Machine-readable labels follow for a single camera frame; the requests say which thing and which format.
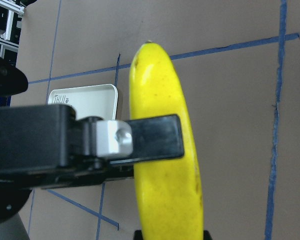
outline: banana peel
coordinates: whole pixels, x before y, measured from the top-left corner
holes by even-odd
[[[129,74],[130,117],[177,114],[184,156],[134,165],[135,192],[145,240],[202,240],[203,198],[197,152],[178,75],[165,50],[141,46]]]

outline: painter's tape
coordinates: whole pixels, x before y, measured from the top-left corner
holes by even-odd
[[[105,183],[102,183],[101,197],[100,197],[100,205],[99,205],[99,213],[100,213],[100,215],[102,215],[102,208],[103,208],[103,205],[104,205],[105,187],[106,187],[106,184],[105,184]],[[99,240],[100,226],[101,226],[101,218],[99,217],[99,218],[98,218],[98,226],[97,226],[97,229],[96,229],[96,237],[95,237],[95,240]]]
[[[265,218],[265,230],[264,239],[272,239],[273,231],[273,219],[275,210],[275,190],[277,181],[277,158],[278,158],[278,130],[280,122],[279,106],[281,100],[281,92],[283,85],[283,67],[285,59],[285,35],[286,35],[286,19],[287,19],[287,1],[281,0],[280,6],[280,26],[279,26],[279,37],[278,37],[278,63],[279,68],[277,69],[277,82],[275,90],[275,110],[274,110],[274,124],[273,124],[273,139],[272,139],[272,158],[271,158],[271,171],[269,176],[268,185],[268,198],[266,206],[266,218]]]
[[[119,228],[119,223],[118,222],[116,222],[116,221],[114,221],[114,220],[112,220],[112,219],[110,219],[110,218],[108,218],[106,216],[103,216],[103,215],[99,214],[98,212],[93,211],[92,209],[90,209],[90,208],[88,208],[86,206],[83,206],[80,203],[77,203],[76,201],[73,201],[73,200],[71,200],[70,198],[68,198],[66,196],[63,196],[62,194],[60,194],[60,193],[58,193],[56,191],[53,191],[53,190],[50,190],[50,189],[48,189],[47,191],[49,193],[55,195],[56,197],[61,198],[62,200],[65,200],[68,203],[71,203],[72,205],[74,205],[74,206],[76,206],[76,207],[78,207],[78,208],[80,208],[82,210],[85,210],[86,212],[88,212],[88,213],[90,213],[90,214],[92,214],[92,215],[94,215],[94,216],[96,216],[98,218],[100,217],[102,220],[106,221],[107,223],[109,223],[109,224],[111,224],[111,225]]]
[[[291,34],[287,34],[285,36],[285,40],[291,41],[291,40],[298,39],[299,37],[300,37],[299,33],[291,33]],[[254,41],[236,43],[236,44],[232,44],[232,45],[225,46],[225,47],[215,47],[215,48],[209,48],[209,49],[205,49],[205,50],[191,51],[191,52],[176,54],[176,55],[170,56],[170,58],[172,60],[185,59],[185,58],[196,57],[196,56],[201,56],[201,55],[226,52],[226,51],[231,51],[231,50],[236,50],[236,49],[256,47],[256,46],[265,45],[265,44],[273,44],[273,43],[277,43],[278,40],[279,40],[279,37],[274,36],[274,37],[264,38],[264,39],[254,40]],[[131,63],[119,65],[119,69],[128,69],[128,68],[130,68],[130,66],[131,66]],[[51,78],[45,78],[45,79],[40,79],[40,80],[36,80],[36,81],[31,81],[31,82],[29,82],[29,84],[38,84],[38,83],[43,83],[43,82],[48,82],[48,81],[55,81],[55,80],[74,78],[74,77],[79,77],[79,76],[84,76],[84,75],[104,73],[104,72],[109,72],[109,71],[115,71],[116,69],[117,69],[116,66],[105,67],[105,68],[100,68],[100,69],[91,70],[91,71],[84,71],[84,72],[78,72],[78,73],[73,73],[73,74],[67,74],[67,75],[62,75],[62,76],[55,76],[55,77],[51,77]]]
[[[53,47],[52,47],[52,54],[51,54],[49,79],[48,79],[48,86],[46,88],[46,98],[45,98],[46,103],[48,103],[48,98],[49,98],[49,89],[50,89],[50,81],[51,81],[51,75],[52,75],[52,66],[54,64],[54,57],[55,57],[55,48],[56,48],[56,39],[57,39],[57,32],[58,32],[58,25],[59,25],[61,2],[62,2],[62,0],[59,1],[58,14],[57,14],[56,23],[55,23],[55,32],[54,32]]]

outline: black object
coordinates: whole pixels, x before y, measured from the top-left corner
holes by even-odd
[[[0,57],[0,97],[19,94],[27,89],[28,80],[23,72]]]
[[[22,18],[18,16],[18,14],[14,13],[12,18],[12,26],[11,26],[11,34],[10,34],[10,42],[19,44],[21,28],[17,27],[18,21],[21,21]]]
[[[0,189],[0,223],[17,214],[30,193],[31,190]]]
[[[8,9],[0,6],[0,30],[2,33],[4,33],[7,28],[8,13]]]
[[[20,196],[13,208],[20,209],[29,196],[24,190],[97,185],[132,177],[135,162],[184,154],[180,120],[168,115],[126,121],[133,153],[121,159],[98,158],[96,144],[87,143],[96,139],[99,120],[75,120],[74,109],[61,104],[0,107],[0,203],[11,205],[10,200]],[[15,213],[5,211],[0,221]]]
[[[11,66],[15,67],[17,63],[18,53],[9,49],[4,50],[3,59],[8,62]]]
[[[141,230],[134,231],[133,240],[144,240]],[[203,231],[203,240],[212,240],[212,237],[207,230]]]
[[[203,240],[212,240],[212,237],[207,230],[203,231]]]
[[[10,106],[11,96],[0,96],[0,107]]]
[[[25,5],[26,7],[29,6],[30,4],[35,3],[37,0],[21,0],[21,2],[23,3],[23,5]]]

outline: metal bracket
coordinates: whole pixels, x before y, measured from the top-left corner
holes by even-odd
[[[124,158],[133,152],[132,129],[128,123],[118,120],[97,121],[96,129],[98,158]]]
[[[19,6],[8,0],[0,0],[0,6],[12,12],[15,12],[20,16],[23,16],[25,14],[25,8],[23,6]]]

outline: brown spot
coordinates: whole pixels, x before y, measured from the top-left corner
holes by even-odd
[[[139,63],[139,58],[137,58],[137,59],[134,61],[134,67],[135,67],[135,68],[138,66],[138,63]]]
[[[199,192],[199,183],[198,182],[195,184],[195,191],[196,191],[196,193]]]

